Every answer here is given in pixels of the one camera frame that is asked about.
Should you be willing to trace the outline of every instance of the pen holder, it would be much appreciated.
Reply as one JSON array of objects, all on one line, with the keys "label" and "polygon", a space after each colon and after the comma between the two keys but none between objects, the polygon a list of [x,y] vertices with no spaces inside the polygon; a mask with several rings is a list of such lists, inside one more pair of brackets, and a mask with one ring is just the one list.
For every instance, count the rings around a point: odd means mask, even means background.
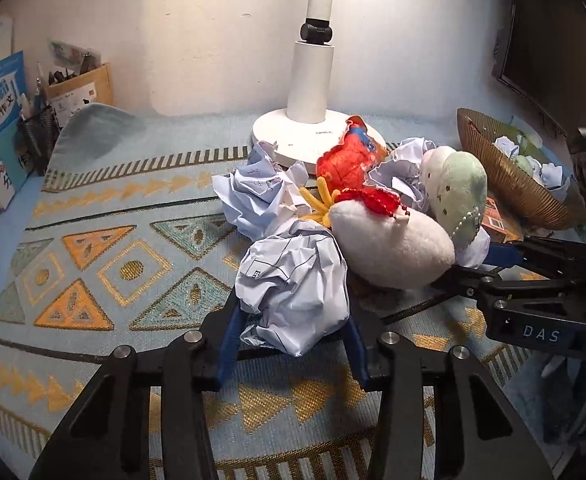
[{"label": "pen holder", "polygon": [[53,147],[60,134],[53,109],[47,106],[39,114],[26,120],[19,119],[17,128],[33,159],[35,171],[39,176],[43,176],[47,171]]}]

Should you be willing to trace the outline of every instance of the silver bolt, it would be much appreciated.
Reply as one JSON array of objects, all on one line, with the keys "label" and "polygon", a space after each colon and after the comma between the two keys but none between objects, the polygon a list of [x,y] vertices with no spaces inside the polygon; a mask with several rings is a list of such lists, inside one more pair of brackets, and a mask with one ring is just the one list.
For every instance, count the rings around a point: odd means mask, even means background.
[{"label": "silver bolt", "polygon": [[458,345],[453,347],[453,355],[458,359],[468,359],[468,356],[470,354],[471,352],[469,352],[468,348],[466,348],[465,346]]},{"label": "silver bolt", "polygon": [[120,345],[113,351],[113,355],[118,359],[124,359],[131,353],[131,347],[128,345]]},{"label": "silver bolt", "polygon": [[202,332],[199,330],[189,330],[184,333],[184,340],[187,343],[197,343],[200,339],[202,339]]},{"label": "silver bolt", "polygon": [[397,332],[382,332],[379,338],[386,344],[394,345],[399,342],[400,335]]}]

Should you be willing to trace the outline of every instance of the white lamp base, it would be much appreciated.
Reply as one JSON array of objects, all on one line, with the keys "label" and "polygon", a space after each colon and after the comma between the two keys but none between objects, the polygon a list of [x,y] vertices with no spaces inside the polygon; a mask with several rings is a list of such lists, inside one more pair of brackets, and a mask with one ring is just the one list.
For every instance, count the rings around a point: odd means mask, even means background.
[{"label": "white lamp base", "polygon": [[[265,140],[278,145],[275,150],[277,163],[289,167],[301,160],[310,174],[315,174],[317,159],[340,142],[350,116],[326,110],[326,119],[317,124],[298,123],[287,117],[285,108],[274,110],[253,124],[253,141]],[[367,133],[382,146],[387,145],[375,128],[367,124]]]}]

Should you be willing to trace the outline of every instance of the gold ribbed tray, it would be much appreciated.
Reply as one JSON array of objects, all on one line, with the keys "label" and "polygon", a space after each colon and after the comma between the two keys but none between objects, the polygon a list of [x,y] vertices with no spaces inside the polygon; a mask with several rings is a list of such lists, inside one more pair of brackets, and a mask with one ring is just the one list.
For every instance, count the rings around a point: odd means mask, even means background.
[{"label": "gold ribbed tray", "polygon": [[576,219],[571,218],[563,203],[493,145],[498,137],[506,135],[506,128],[506,124],[480,112],[468,108],[457,110],[462,148],[482,163],[489,189],[500,201],[531,226],[560,230],[576,225]]}]

